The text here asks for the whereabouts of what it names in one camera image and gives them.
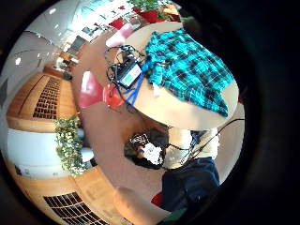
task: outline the red chair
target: red chair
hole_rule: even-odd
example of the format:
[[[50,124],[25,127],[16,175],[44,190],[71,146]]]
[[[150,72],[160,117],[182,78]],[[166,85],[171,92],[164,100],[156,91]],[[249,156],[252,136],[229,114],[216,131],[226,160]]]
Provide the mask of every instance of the red chair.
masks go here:
[[[117,30],[120,30],[122,28],[122,26],[124,25],[123,19],[122,17],[119,17],[118,19],[116,19],[115,21],[109,23],[110,26],[113,26],[114,28],[116,28]]]
[[[124,44],[125,40],[132,34],[133,28],[130,23],[126,23],[113,36],[106,40],[107,47],[114,47]]]
[[[82,76],[82,89],[78,105],[81,109],[85,109],[98,102],[104,102],[109,107],[117,107],[122,105],[123,99],[120,97],[113,83],[103,87],[97,82],[92,72],[85,71]]]

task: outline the teal plaid shirt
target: teal plaid shirt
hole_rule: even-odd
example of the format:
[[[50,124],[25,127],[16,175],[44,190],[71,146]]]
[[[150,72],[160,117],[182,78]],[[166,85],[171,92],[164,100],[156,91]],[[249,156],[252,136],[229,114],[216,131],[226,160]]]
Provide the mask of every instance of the teal plaid shirt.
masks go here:
[[[152,33],[142,70],[149,83],[168,88],[179,99],[228,116],[221,90],[233,81],[223,61],[183,28]]]

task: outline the red object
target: red object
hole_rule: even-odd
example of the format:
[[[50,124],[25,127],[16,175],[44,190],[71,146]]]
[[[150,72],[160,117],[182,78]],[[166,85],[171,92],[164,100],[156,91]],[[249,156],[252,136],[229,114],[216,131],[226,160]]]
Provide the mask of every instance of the red object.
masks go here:
[[[148,11],[138,12],[138,14],[150,23],[157,22],[158,12],[156,10],[148,10]]]
[[[165,21],[166,21],[165,19],[160,19],[160,18],[157,18],[157,21],[156,21],[156,23],[165,22]]]
[[[116,19],[115,21],[109,23],[110,26],[113,26],[114,28],[120,30],[122,28],[122,26],[124,25],[123,23],[123,19],[121,17],[119,17],[118,19]]]
[[[123,104],[124,101],[113,83],[104,87],[103,102],[109,107],[117,107]]]
[[[151,200],[151,203],[160,207],[162,201],[162,192],[160,191],[156,196],[154,196]]]
[[[123,99],[115,89],[114,84],[103,87],[92,72],[85,71],[82,76],[82,89],[78,105],[81,109],[85,109],[98,102],[104,102],[110,107],[117,107],[123,103]]]
[[[113,36],[106,40],[107,47],[114,47],[117,45],[124,44],[126,38],[128,38],[133,32],[132,25],[130,23],[126,23],[121,27],[120,30],[115,32]]]
[[[133,7],[132,10],[135,11],[137,14],[141,12],[141,9],[139,7]]]

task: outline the black bag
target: black bag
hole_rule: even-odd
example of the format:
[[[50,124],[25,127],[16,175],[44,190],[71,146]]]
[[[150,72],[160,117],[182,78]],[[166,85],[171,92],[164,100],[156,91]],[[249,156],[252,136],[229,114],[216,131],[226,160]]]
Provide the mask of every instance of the black bag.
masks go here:
[[[144,133],[136,133],[134,134],[124,146],[124,156],[132,161],[137,166],[142,166],[148,169],[159,170],[163,164],[163,160],[161,164],[153,164],[151,161],[146,158],[138,158],[137,150],[139,146],[145,146],[147,143],[152,143],[155,147],[160,147],[161,152],[160,155],[162,159],[165,158],[165,149],[169,143],[168,135],[158,131],[155,128],[146,130]]]

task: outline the wooden table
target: wooden table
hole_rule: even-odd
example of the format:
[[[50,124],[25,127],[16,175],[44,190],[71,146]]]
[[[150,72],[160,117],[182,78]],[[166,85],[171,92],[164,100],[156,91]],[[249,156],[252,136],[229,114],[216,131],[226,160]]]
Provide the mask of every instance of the wooden table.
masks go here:
[[[157,22],[146,25],[127,38],[124,44],[131,45],[139,51],[150,40],[153,31],[159,33],[173,31],[182,27],[180,22]],[[192,103],[181,101],[168,89],[160,88],[160,96],[154,97],[153,86],[143,79],[134,107],[150,118],[162,124],[189,130],[217,128],[228,121],[235,111],[238,100],[236,81],[230,83],[221,93],[227,107],[228,117],[217,112],[208,111]]]

